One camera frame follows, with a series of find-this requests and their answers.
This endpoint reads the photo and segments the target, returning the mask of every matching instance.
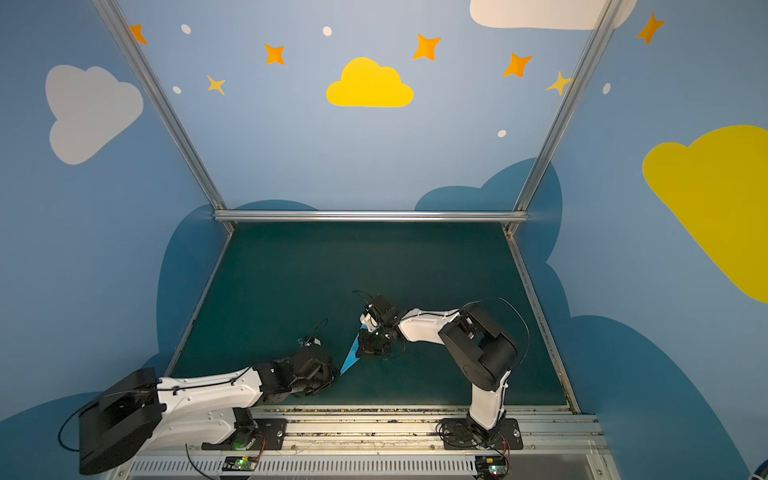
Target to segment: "aluminum frame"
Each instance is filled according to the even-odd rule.
[[[221,192],[219,192],[214,184],[213,178],[211,178],[208,169],[203,163],[203,159],[181,124],[181,120],[176,115],[176,111],[165,94],[160,80],[154,73],[152,65],[134,40],[129,24],[117,0],[91,1],[107,25],[107,28],[109,28],[123,55],[128,60],[128,64],[136,74],[147,96],[157,109],[157,113],[168,129],[168,133],[170,133],[170,136],[179,147],[181,155],[187,161],[192,173],[197,178],[197,182],[200,183],[200,187],[203,189],[206,197],[208,197],[208,201],[214,206],[214,209],[226,210],[227,205],[224,203]],[[227,224],[226,227],[230,232],[233,229],[231,224]]]
[[[587,46],[584,48],[584,52],[581,54],[581,58],[579,58],[576,65],[571,85],[560,102],[558,111],[554,115],[552,124],[549,127],[547,137],[533,163],[533,167],[531,167],[531,171],[528,173],[528,178],[525,180],[523,188],[520,190],[520,195],[515,202],[514,211],[525,212],[528,209],[528,205],[531,203],[531,199],[541,183],[544,172],[547,170],[547,166],[549,166],[549,162],[557,150],[560,140],[563,138],[565,129],[568,123],[570,123],[574,112],[576,112],[576,107],[584,94],[584,90],[587,88],[587,84],[595,68],[598,66],[605,46],[611,38],[611,34],[614,31],[614,19],[621,6],[621,2],[622,0],[607,0],[605,2],[598,22],[595,24],[589,40],[587,40]],[[508,233],[513,234],[517,226],[516,223],[509,223],[506,230]]]
[[[216,210],[220,222],[525,222],[525,212]]]
[[[340,459],[423,459],[455,460],[462,455],[482,455],[477,450],[444,450],[436,435],[437,421],[464,418],[461,406],[275,406],[253,407],[257,418],[288,421],[283,449],[263,453],[265,462],[337,461]],[[586,455],[592,475],[600,480],[619,480],[611,451],[595,415],[573,415],[565,406],[512,406],[507,416],[517,419],[525,447],[510,455]],[[227,455],[254,452],[218,452],[190,449],[194,461],[210,474]],[[183,449],[142,452],[129,462],[106,472],[102,480],[130,478],[134,463],[141,468],[162,464],[160,470],[190,471]],[[424,475],[424,472],[413,472]]]
[[[210,289],[210,285],[214,282],[214,277],[216,276],[216,272],[219,270],[219,265],[221,265],[221,260],[224,258],[224,254],[227,252],[227,248],[230,245],[230,240],[232,240],[233,233],[234,233],[233,230],[229,230],[227,234],[227,239],[224,241],[224,246],[221,248],[221,252],[219,252],[219,258],[216,260],[216,264],[214,265],[213,271],[210,272],[210,276],[208,277],[208,281],[205,284],[203,293],[200,295],[200,299],[197,301],[197,305],[195,306],[194,312],[192,312],[192,317],[190,318],[190,321],[187,323],[187,328],[184,329],[184,333],[181,335],[181,340],[179,340],[178,345],[176,345],[174,354],[170,358],[168,367],[165,369],[164,376],[170,376],[171,373],[174,371],[174,368],[176,367],[176,362],[178,362],[179,360],[179,356],[181,355],[181,350],[183,350],[184,345],[187,344],[187,338],[189,337],[190,332],[192,331],[192,324],[197,319],[197,314],[200,313],[200,308],[203,306],[205,297],[208,295],[208,290]]]
[[[560,384],[563,386],[563,392],[565,393],[565,399],[568,401],[568,405],[574,413],[581,413],[578,402],[576,401],[576,394],[574,393],[571,381],[568,379],[568,374],[565,372],[565,365],[560,357],[557,346],[554,344],[552,338],[552,332],[549,330],[547,319],[544,317],[544,310],[541,309],[541,304],[538,302],[536,291],[533,288],[533,282],[528,275],[528,269],[525,268],[525,262],[523,256],[518,248],[518,243],[512,235],[507,235],[507,244],[509,250],[512,253],[512,258],[515,260],[515,265],[518,268],[518,274],[520,280],[523,282],[523,288],[525,288],[525,294],[528,297],[528,302],[531,304],[533,315],[536,318],[538,329],[541,332],[541,337],[544,339],[544,344],[547,346],[549,352],[549,358],[552,361],[555,372],[558,374]]]

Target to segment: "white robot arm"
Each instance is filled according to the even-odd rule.
[[[507,378],[518,350],[512,339],[477,303],[461,309],[398,313],[383,297],[373,298],[360,316],[357,356],[387,356],[397,341],[445,345],[472,382],[468,427],[477,443],[487,442],[505,418]]]
[[[248,449],[260,434],[249,407],[314,395],[337,376],[314,338],[290,357],[223,375],[158,379],[154,369],[139,369],[78,411],[80,473],[106,472],[139,451],[172,445]]]

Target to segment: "orange star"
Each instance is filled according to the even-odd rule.
[[[424,38],[419,35],[419,50],[416,50],[416,55],[413,55],[413,59],[427,57],[428,59],[435,61],[435,47],[442,38]]]
[[[144,40],[144,36],[141,34],[141,25],[132,25],[131,31],[133,32],[136,41],[143,43],[144,45],[147,44],[147,41]]]
[[[502,77],[515,74],[520,78],[522,78],[523,71],[525,70],[525,66],[528,64],[528,62],[531,61],[532,58],[533,57],[520,58],[513,53],[512,60],[509,62],[509,68],[507,68],[507,71],[504,72]]]
[[[643,31],[641,31],[637,37],[645,38],[645,44],[650,45],[650,41],[653,39],[656,30],[658,30],[662,25],[664,25],[664,22],[659,22],[654,14],[650,14],[650,20],[648,20],[645,28],[643,28]]]
[[[269,65],[270,63],[279,63],[281,65],[285,65],[285,62],[283,61],[283,49],[285,47],[270,47],[266,43],[264,44],[266,47],[266,52],[269,55],[266,59],[266,64]]]

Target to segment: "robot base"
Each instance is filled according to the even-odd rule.
[[[255,419],[248,409],[233,409],[235,431],[221,443],[204,443],[203,450],[280,450],[285,419]]]
[[[504,451],[504,441],[507,440],[511,450],[523,449],[523,438],[520,434],[518,421],[515,419],[505,419],[498,430],[491,435],[489,439],[480,439],[470,429],[471,421],[469,419],[443,419],[440,425],[445,426],[442,430],[442,443],[446,450],[480,450],[497,449]]]

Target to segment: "black cable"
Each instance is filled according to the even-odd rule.
[[[64,450],[68,450],[70,452],[80,452],[80,449],[73,449],[72,447],[67,447],[64,444],[64,442],[61,440],[61,434],[64,431],[64,427],[67,426],[69,421],[72,420],[72,418],[75,415],[77,415],[78,413],[82,413],[82,412],[88,410],[93,405],[98,403],[99,400],[106,399],[107,397],[111,397],[111,396],[115,396],[115,395],[125,395],[126,393],[152,393],[153,391],[154,390],[126,390],[124,392],[113,392],[113,393],[108,393],[107,395],[104,395],[104,396],[96,397],[95,399],[93,399],[90,402],[86,403],[85,405],[83,405],[79,409],[75,410],[71,415],[69,415],[69,417],[67,417],[66,420],[64,420],[64,423],[61,424],[61,427],[59,427],[59,429],[58,429],[58,434],[56,435],[56,439],[58,440],[59,446],[61,446]]]
[[[506,457],[506,455],[504,453],[501,453],[496,447],[493,446],[493,444],[495,442],[492,442],[492,440],[494,440],[494,439],[489,439],[487,442],[483,442],[483,443],[477,443],[474,438],[470,438],[468,440],[472,441],[471,445],[456,445],[456,444],[453,444],[453,443],[448,441],[448,435],[450,434],[450,432],[448,432],[448,433],[445,432],[445,429],[447,429],[449,427],[448,424],[451,423],[451,422],[454,423],[455,425],[465,426],[463,419],[443,419],[443,420],[440,420],[438,422],[437,428],[435,430],[437,431],[437,435],[440,437],[440,439],[443,441],[443,443],[445,443],[446,445],[451,446],[451,447],[453,447],[455,449],[464,449],[464,450],[475,449],[475,448],[477,448],[477,449],[491,449],[494,452],[498,453],[499,456],[501,456],[504,459],[504,465],[506,465],[506,467],[507,467],[507,472],[502,476],[502,479],[506,478],[507,475],[509,475],[509,470],[510,470],[509,460],[507,459],[507,457]],[[451,430],[452,430],[452,432],[454,434],[456,433],[455,429],[451,428]],[[509,445],[508,442],[507,442],[507,439],[505,439],[504,436],[502,436],[502,441],[504,442],[504,445]]]
[[[509,303],[506,299],[501,298],[500,296],[490,296],[482,300],[467,302],[464,305],[462,305],[462,307],[459,308],[459,310],[463,310],[467,306],[473,305],[475,303],[485,302],[486,300],[501,300],[502,302],[509,305],[509,308],[511,308],[515,313],[518,314],[518,316],[520,317],[520,321],[523,322],[523,326],[525,327],[525,333],[528,336],[527,341],[525,343],[525,351],[523,352],[523,356],[520,358],[520,361],[518,362],[518,364],[515,365],[515,367],[509,371],[509,375],[511,375],[515,370],[517,370],[520,367],[520,365],[525,360],[525,357],[528,356],[528,351],[531,349],[531,330],[528,328],[528,322],[526,322],[525,319],[523,318],[523,315],[521,315],[520,312],[518,312],[518,309],[516,309],[511,303]]]
[[[69,421],[72,420],[72,417],[80,413],[81,409],[82,407],[80,409],[75,410],[72,413],[72,415],[67,417],[67,419],[64,420],[64,423],[61,424],[61,428],[58,430],[58,435],[56,435],[56,439],[58,440],[59,446],[61,446],[64,450],[69,450],[70,452],[80,452],[80,449],[73,449],[64,445],[64,442],[61,440],[61,433],[64,431],[64,427],[69,423]]]
[[[216,480],[213,477],[209,477],[208,475],[205,475],[195,464],[192,462],[192,457],[190,457],[190,448],[188,444],[184,444],[184,450],[187,452],[187,460],[190,461],[190,465],[192,465],[192,468],[197,470],[197,473],[201,474],[203,477],[208,478],[208,480]]]
[[[327,318],[327,317],[326,317],[326,318],[324,318],[324,319],[322,319],[322,320],[320,320],[320,323],[318,323],[318,324],[317,324],[317,326],[315,327],[315,329],[314,329],[314,330],[312,331],[312,333],[310,333],[310,335],[309,335],[309,336],[306,338],[306,340],[304,341],[304,343],[306,344],[306,343],[308,343],[308,342],[309,342],[309,340],[310,340],[310,339],[316,338],[316,337],[317,337],[317,334],[318,334],[318,333],[320,333],[320,332],[322,332],[322,331],[323,331],[323,329],[324,329],[324,328],[326,328],[326,326],[328,326],[328,318]]]
[[[371,303],[371,300],[373,300],[373,295],[371,295],[370,293],[366,292],[365,290],[353,290],[352,293],[354,293],[357,296],[359,296],[360,298],[362,298],[362,301],[365,302],[366,305],[369,305]],[[360,293],[364,293],[367,296],[369,296],[370,298],[367,299],[364,296],[360,295]]]
[[[85,410],[88,410],[89,408],[91,408],[93,405],[95,405],[101,399],[106,399],[107,397],[111,397],[111,396],[115,396],[115,395],[125,395],[127,393],[134,393],[135,394],[135,393],[173,392],[174,395],[176,395],[176,392],[179,392],[180,390],[201,389],[201,388],[207,387],[207,386],[218,386],[218,385],[224,385],[226,383],[234,385],[234,383],[237,380],[239,380],[240,377],[242,377],[243,375],[248,373],[248,370],[250,370],[251,368],[253,368],[253,367],[246,368],[238,376],[236,376],[236,377],[234,377],[232,379],[226,380],[224,382],[207,383],[206,385],[191,385],[191,386],[185,386],[185,387],[175,386],[172,389],[159,389],[157,387],[154,387],[151,390],[124,390],[123,392],[112,392],[112,393],[108,393],[107,395],[99,395],[95,399],[93,399],[90,402],[86,403],[84,406],[82,406],[79,409],[75,410],[71,415],[69,415],[69,417],[67,417],[66,420],[64,420],[64,423],[62,423],[61,427],[58,429],[58,434],[56,435],[56,439],[58,440],[59,446],[61,446],[64,450],[68,450],[69,452],[80,452],[80,449],[73,449],[72,447],[66,446],[64,444],[64,442],[61,440],[61,434],[64,431],[64,427],[67,426],[69,421],[72,420],[72,418],[75,415],[77,415],[78,413],[82,413]]]

